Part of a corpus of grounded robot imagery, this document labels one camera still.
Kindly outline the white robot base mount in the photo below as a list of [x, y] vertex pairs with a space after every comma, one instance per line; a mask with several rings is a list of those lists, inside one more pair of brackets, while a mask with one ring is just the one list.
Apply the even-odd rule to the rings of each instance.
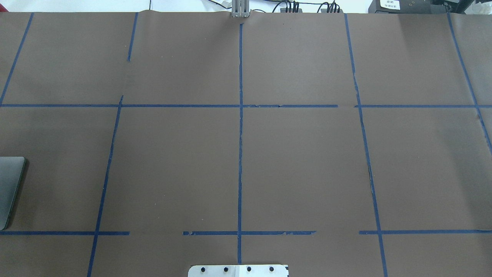
[[188, 270], [188, 277], [288, 277], [287, 265], [195, 265]]

